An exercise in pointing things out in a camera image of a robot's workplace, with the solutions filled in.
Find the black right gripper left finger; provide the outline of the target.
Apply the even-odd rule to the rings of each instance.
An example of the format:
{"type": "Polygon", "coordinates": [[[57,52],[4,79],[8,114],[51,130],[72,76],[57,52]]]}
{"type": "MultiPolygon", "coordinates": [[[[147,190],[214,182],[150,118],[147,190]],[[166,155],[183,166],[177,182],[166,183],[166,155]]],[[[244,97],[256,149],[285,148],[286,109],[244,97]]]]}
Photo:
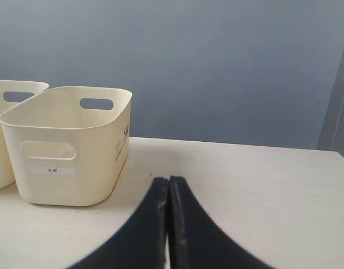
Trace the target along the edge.
{"type": "Polygon", "coordinates": [[[118,231],[70,268],[164,268],[168,190],[167,179],[154,178],[118,231]]]}

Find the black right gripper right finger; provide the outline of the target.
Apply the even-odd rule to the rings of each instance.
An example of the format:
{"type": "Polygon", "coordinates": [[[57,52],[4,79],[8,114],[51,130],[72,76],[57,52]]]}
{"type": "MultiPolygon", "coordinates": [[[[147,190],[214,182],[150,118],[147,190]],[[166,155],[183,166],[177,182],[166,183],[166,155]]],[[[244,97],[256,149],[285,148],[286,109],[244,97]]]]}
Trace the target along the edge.
{"type": "Polygon", "coordinates": [[[268,268],[210,218],[183,177],[169,179],[170,268],[268,268]]]}

